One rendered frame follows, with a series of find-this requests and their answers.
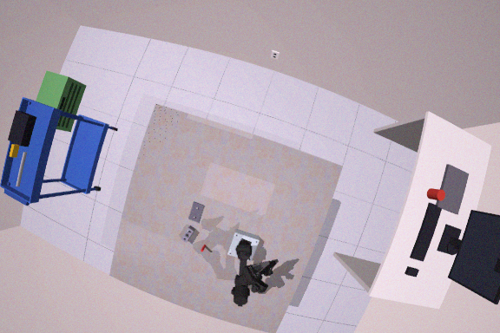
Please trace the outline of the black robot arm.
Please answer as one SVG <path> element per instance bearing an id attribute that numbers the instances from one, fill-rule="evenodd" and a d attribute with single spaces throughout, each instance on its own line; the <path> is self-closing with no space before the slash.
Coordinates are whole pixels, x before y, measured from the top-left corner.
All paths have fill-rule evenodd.
<path id="1" fill-rule="evenodd" d="M 250 256 L 252 256 L 251 246 L 252 242 L 247 241 L 245 239 L 241 239 L 236 248 L 236 253 L 238 255 L 238 259 L 240 260 L 240 273 L 235 276 L 235 286 L 231 290 L 231 294 L 234 295 L 234 303 L 238 304 L 238 306 L 242 307 L 242 304 L 247 304 L 247 298 L 250 296 L 250 288 L 248 285 L 252 285 L 252 292 L 265 292 L 268 285 L 264 283 L 263 278 L 258 279 L 256 281 L 249 282 L 246 284 L 242 278 L 243 268 L 247 265 L 247 260 L 249 260 Z"/>

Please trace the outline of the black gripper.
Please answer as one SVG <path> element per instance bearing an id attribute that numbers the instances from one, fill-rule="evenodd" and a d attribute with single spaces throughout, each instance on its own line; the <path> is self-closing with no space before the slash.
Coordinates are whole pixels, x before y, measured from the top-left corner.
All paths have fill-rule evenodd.
<path id="1" fill-rule="evenodd" d="M 242 278 L 246 284 L 263 278 L 261 275 L 268 277 L 273 274 L 272 268 L 279 262 L 278 259 L 246 265 L 243 268 Z"/>

